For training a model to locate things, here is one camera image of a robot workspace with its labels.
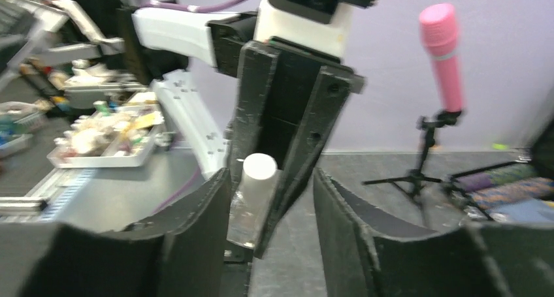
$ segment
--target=pink microphone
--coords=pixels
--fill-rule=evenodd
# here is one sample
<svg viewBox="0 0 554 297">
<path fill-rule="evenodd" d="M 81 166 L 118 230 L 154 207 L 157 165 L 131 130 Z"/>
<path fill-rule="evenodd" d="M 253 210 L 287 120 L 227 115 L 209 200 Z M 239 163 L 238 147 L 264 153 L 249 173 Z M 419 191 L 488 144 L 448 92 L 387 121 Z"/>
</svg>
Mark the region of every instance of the pink microphone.
<svg viewBox="0 0 554 297">
<path fill-rule="evenodd" d="M 454 6 L 442 3 L 426 8 L 419 15 L 419 26 L 423 45 L 432 56 L 444 110 L 461 112 L 464 101 L 456 59 L 458 25 Z"/>
</svg>

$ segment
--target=clear plastic bottle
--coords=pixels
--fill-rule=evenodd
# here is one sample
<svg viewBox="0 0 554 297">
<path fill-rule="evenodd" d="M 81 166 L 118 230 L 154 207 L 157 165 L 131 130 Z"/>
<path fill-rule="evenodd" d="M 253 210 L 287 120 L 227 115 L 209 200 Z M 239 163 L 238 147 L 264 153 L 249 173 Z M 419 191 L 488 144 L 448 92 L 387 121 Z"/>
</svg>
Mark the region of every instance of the clear plastic bottle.
<svg viewBox="0 0 554 297">
<path fill-rule="evenodd" d="M 277 179 L 277 163 L 271 156 L 254 153 L 246 157 L 242 164 L 242 180 L 231 202 L 229 240 L 253 247 Z"/>
</svg>

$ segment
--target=purple cable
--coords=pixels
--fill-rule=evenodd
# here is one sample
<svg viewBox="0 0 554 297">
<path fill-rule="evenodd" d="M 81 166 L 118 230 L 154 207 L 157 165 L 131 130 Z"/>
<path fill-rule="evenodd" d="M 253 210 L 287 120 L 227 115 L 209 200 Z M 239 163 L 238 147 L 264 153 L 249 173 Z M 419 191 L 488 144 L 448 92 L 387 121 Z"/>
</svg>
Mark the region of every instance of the purple cable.
<svg viewBox="0 0 554 297">
<path fill-rule="evenodd" d="M 181 188 L 177 189 L 173 195 L 171 195 L 168 199 L 164 200 L 153 212 L 152 215 L 160 212 L 161 210 L 165 209 L 167 206 L 172 204 L 178 197 L 180 197 L 184 192 L 186 192 L 194 183 L 194 181 L 202 174 L 200 171 L 200 167 L 196 169 L 194 174 L 189 178 L 188 181 L 186 181 Z"/>
<path fill-rule="evenodd" d="M 141 8 L 166 8 L 169 10 L 177 10 L 177 11 L 184 11 L 184 12 L 213 13 L 213 12 L 227 10 L 228 8 L 234 7 L 235 5 L 239 5 L 245 1 L 246 0 L 230 0 L 220 5 L 212 5 L 212 6 L 206 6 L 206 7 L 197 7 L 195 5 L 175 5 L 173 3 L 150 1 L 145 5 L 142 5 Z"/>
</svg>

